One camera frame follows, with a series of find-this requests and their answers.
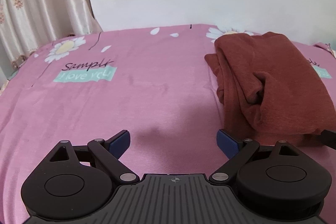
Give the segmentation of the rust red knit sweater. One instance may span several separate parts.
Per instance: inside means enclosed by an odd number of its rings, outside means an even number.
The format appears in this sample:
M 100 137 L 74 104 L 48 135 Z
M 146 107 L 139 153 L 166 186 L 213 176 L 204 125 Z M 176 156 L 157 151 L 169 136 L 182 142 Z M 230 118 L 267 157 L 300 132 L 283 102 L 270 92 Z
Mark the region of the rust red knit sweater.
M 224 35 L 205 61 L 217 78 L 223 128 L 262 145 L 317 145 L 335 107 L 317 72 L 284 35 Z

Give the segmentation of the beige patterned curtain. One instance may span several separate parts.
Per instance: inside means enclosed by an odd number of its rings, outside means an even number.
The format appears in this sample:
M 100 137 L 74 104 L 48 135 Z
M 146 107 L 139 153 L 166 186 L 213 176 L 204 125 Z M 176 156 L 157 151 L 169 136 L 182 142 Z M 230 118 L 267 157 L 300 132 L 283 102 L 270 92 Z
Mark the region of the beige patterned curtain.
M 89 0 L 1 0 L 1 59 L 14 69 L 51 41 L 100 31 Z

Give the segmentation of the pink floral bed sheet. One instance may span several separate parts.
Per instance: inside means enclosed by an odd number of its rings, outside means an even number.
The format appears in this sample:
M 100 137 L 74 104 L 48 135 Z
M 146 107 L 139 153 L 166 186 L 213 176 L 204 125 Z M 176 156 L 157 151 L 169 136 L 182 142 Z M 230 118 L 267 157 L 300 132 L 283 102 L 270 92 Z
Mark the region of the pink floral bed sheet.
M 51 63 L 61 40 L 33 54 L 1 95 L 1 223 L 28 218 L 22 184 L 61 140 L 85 145 L 126 129 L 131 144 L 121 161 L 139 175 L 219 168 L 223 106 L 205 61 L 212 30 L 103 32 L 82 36 L 78 49 Z

